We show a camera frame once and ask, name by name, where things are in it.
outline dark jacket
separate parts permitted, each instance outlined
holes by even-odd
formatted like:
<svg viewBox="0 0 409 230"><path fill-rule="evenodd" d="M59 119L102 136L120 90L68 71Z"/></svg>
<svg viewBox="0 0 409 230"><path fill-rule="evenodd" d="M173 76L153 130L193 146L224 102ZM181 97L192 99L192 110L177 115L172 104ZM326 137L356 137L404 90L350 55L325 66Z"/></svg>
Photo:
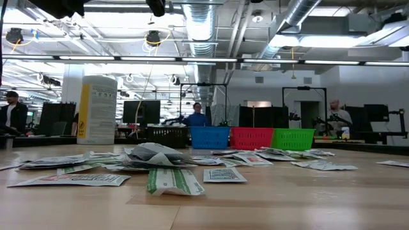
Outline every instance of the dark jacket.
<svg viewBox="0 0 409 230"><path fill-rule="evenodd" d="M6 124L7 122L7 109L8 105L1 107L0 111L0 123ZM20 133L24 133L26 129L26 121L27 121L27 111L28 108L26 105L17 102L14 109L10 113L10 127L14 127Z"/></svg>

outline black monitor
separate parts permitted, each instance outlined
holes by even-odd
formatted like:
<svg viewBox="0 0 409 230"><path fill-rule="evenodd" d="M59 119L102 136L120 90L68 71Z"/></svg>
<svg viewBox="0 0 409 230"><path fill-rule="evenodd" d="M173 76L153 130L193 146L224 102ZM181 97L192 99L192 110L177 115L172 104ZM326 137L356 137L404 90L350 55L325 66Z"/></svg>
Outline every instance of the black monitor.
<svg viewBox="0 0 409 230"><path fill-rule="evenodd" d="M135 123L136 110L138 111L138 123L159 124L160 123L160 100L124 101L122 122Z"/></svg>
<svg viewBox="0 0 409 230"><path fill-rule="evenodd" d="M369 122L389 122L388 105L364 105Z"/></svg>

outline ceiling fixture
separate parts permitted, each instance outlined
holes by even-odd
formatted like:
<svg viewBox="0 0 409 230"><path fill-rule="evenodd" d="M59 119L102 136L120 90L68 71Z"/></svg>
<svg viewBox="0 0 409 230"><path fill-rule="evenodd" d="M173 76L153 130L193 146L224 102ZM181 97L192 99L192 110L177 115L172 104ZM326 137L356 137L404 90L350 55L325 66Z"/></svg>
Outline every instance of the ceiling fixture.
<svg viewBox="0 0 409 230"><path fill-rule="evenodd" d="M11 28L9 32L6 33L6 40L12 44L20 44L23 42L23 35L21 34L20 28Z"/></svg>
<svg viewBox="0 0 409 230"><path fill-rule="evenodd" d="M261 16L261 13L263 13L261 10L254 10L251 15L253 16L252 21L255 23L259 23L263 20L263 16Z"/></svg>

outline blue basket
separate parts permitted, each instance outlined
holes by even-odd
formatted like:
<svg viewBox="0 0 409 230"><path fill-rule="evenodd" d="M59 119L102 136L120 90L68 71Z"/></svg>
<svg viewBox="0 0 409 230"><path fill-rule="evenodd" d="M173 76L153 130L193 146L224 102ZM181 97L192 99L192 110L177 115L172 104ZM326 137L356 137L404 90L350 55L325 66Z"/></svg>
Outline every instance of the blue basket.
<svg viewBox="0 0 409 230"><path fill-rule="evenodd" d="M228 147L230 127L191 127L192 147L224 150Z"/></svg>

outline red basket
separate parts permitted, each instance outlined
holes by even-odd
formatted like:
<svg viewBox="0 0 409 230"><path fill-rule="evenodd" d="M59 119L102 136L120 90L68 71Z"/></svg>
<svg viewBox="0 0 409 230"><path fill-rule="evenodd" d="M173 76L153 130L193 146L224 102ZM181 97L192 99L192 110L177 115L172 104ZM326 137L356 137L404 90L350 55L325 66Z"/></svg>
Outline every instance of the red basket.
<svg viewBox="0 0 409 230"><path fill-rule="evenodd" d="M231 128L230 146L236 150L270 147L273 128Z"/></svg>

